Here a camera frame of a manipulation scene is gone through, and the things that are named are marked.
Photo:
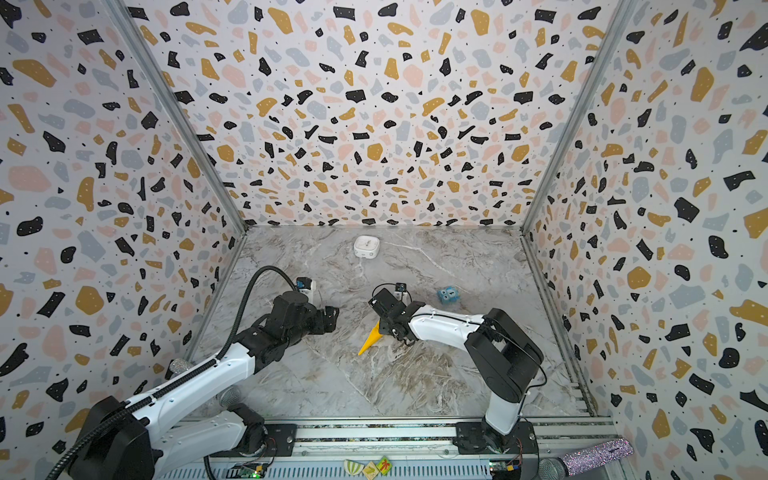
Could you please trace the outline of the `yellow square paper sheet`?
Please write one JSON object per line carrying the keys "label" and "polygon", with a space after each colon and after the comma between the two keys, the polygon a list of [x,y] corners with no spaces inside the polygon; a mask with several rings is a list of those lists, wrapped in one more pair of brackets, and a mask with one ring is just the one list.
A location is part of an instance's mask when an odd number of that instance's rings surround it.
{"label": "yellow square paper sheet", "polygon": [[368,334],[365,342],[363,343],[362,347],[358,352],[358,355],[359,356],[363,355],[367,350],[369,350],[378,341],[380,341],[382,337],[383,335],[380,332],[380,323],[377,322],[375,326],[371,329],[370,333]]}

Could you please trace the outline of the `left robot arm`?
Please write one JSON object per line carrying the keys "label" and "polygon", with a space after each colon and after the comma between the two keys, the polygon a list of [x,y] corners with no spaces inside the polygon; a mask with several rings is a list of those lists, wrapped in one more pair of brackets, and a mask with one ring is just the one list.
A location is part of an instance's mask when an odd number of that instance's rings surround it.
{"label": "left robot arm", "polygon": [[99,401],[49,478],[67,473],[73,479],[156,479],[215,453],[250,454],[267,448],[263,417],[241,401],[212,418],[180,422],[208,400],[280,361],[305,336],[333,332],[338,317],[338,308],[318,308],[301,292],[279,295],[271,311],[236,334],[225,352],[145,394]]}

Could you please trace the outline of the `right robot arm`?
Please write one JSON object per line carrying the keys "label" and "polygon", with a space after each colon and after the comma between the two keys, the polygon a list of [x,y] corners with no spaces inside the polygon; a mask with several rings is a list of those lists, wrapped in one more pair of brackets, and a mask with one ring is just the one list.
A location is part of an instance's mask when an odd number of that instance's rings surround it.
{"label": "right robot arm", "polygon": [[485,315],[448,312],[421,301],[406,303],[384,285],[372,291],[369,306],[379,317],[360,351],[390,336],[406,346],[439,343],[467,353],[491,395],[482,421],[472,434],[460,434],[457,446],[480,453],[506,453],[517,444],[513,430],[521,419],[529,390],[548,380],[544,355],[503,310]]}

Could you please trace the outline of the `blue owl toy block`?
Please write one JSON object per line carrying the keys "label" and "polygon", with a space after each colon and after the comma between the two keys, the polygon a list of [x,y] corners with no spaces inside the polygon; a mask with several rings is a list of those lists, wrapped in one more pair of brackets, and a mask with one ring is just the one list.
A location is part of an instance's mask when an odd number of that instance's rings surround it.
{"label": "blue owl toy block", "polygon": [[460,293],[455,286],[447,286],[437,291],[437,298],[443,305],[453,304],[459,301]]}

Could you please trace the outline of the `glitter microphone left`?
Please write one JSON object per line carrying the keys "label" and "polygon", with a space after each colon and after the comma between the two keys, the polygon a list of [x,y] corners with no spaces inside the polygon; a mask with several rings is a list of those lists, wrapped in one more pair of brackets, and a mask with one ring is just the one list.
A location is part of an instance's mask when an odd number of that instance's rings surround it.
{"label": "glitter microphone left", "polygon": [[181,358],[173,359],[168,365],[168,368],[165,373],[165,379],[169,380],[175,375],[182,374],[192,367],[193,365],[184,359],[181,359]]}

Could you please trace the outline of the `glitter microphone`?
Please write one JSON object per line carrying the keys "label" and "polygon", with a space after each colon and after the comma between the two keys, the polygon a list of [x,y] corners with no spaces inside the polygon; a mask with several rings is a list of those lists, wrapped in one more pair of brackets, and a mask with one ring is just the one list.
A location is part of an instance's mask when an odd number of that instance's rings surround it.
{"label": "glitter microphone", "polygon": [[613,439],[560,457],[542,458],[539,461],[537,476],[539,479],[546,480],[567,479],[604,467],[633,454],[634,448],[628,440]]}
{"label": "glitter microphone", "polygon": [[182,374],[192,367],[193,365],[184,359],[181,359],[181,358],[173,359],[168,365],[168,368],[165,373],[165,379],[169,380],[175,375]]}

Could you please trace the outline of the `glitter microphone right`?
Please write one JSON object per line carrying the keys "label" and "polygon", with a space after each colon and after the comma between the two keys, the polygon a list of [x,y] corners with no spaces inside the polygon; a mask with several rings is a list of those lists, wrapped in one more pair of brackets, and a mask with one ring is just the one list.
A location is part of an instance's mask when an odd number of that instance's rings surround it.
{"label": "glitter microphone right", "polygon": [[628,440],[613,439],[560,457],[542,458],[539,461],[537,476],[539,479],[546,480],[567,479],[604,467],[633,454],[634,448]]}

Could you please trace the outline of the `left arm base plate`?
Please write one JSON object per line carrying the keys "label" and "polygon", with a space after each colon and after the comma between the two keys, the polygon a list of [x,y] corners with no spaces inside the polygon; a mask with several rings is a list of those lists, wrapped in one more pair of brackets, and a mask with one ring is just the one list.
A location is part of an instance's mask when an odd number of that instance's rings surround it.
{"label": "left arm base plate", "polygon": [[249,427],[235,447],[216,452],[212,457],[255,460],[290,457],[293,454],[297,430],[296,424],[289,423]]}

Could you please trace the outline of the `aluminium rail frame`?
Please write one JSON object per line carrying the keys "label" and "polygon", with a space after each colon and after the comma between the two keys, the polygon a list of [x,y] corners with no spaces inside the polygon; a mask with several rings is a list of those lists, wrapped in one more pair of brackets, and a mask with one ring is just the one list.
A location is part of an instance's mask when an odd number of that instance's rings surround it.
{"label": "aluminium rail frame", "polygon": [[566,454],[618,439],[615,427],[604,418],[578,417],[532,418],[539,451],[535,454],[462,455],[453,444],[456,424],[480,422],[468,418],[357,418],[357,419],[304,419],[276,421],[244,420],[234,412],[225,411],[215,417],[196,422],[151,421],[144,419],[140,426],[149,435],[150,459],[154,477],[159,478],[175,469],[197,462],[206,456],[235,447],[249,427],[265,424],[289,423],[298,426],[297,438],[290,457],[267,459],[236,459],[233,462],[261,462],[292,459],[298,461],[371,460],[388,457],[390,460],[453,460],[485,459],[490,461],[514,460],[531,457],[541,459],[547,455]]}

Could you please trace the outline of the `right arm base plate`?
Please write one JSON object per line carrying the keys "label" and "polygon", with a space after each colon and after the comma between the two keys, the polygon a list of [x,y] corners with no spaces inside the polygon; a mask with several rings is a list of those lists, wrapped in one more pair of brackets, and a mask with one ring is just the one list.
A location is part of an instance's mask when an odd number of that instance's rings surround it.
{"label": "right arm base plate", "polygon": [[462,455],[520,455],[535,454],[539,451],[533,425],[527,421],[518,421],[505,435],[480,422],[459,422],[455,426],[456,436],[453,444]]}

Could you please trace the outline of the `colourful stickers on rail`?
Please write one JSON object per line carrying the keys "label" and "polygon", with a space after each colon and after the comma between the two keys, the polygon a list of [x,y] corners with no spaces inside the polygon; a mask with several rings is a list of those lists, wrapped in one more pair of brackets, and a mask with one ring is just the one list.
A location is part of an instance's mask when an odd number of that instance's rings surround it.
{"label": "colourful stickers on rail", "polygon": [[393,468],[392,462],[388,457],[381,457],[378,461],[369,461],[362,463],[356,460],[344,460],[343,469],[347,475],[361,476],[366,480],[374,480],[379,477],[387,476]]}

